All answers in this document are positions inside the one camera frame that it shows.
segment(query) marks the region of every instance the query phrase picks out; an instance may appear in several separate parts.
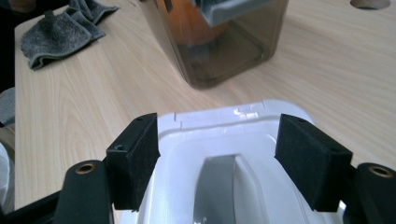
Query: gray towel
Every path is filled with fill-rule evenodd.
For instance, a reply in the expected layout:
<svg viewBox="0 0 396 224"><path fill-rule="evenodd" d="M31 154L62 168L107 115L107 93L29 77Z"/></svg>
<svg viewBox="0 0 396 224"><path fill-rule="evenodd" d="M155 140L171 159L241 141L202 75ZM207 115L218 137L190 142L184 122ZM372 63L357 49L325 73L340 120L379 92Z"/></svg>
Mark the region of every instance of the gray towel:
<svg viewBox="0 0 396 224"><path fill-rule="evenodd" d="M0 123L15 123L15 88L0 93Z"/></svg>
<svg viewBox="0 0 396 224"><path fill-rule="evenodd" d="M69 8L60 15L46 12L21 40L29 67L36 70L53 60L61 60L104 36L95 24L117 9L93 0L71 0Z"/></svg>

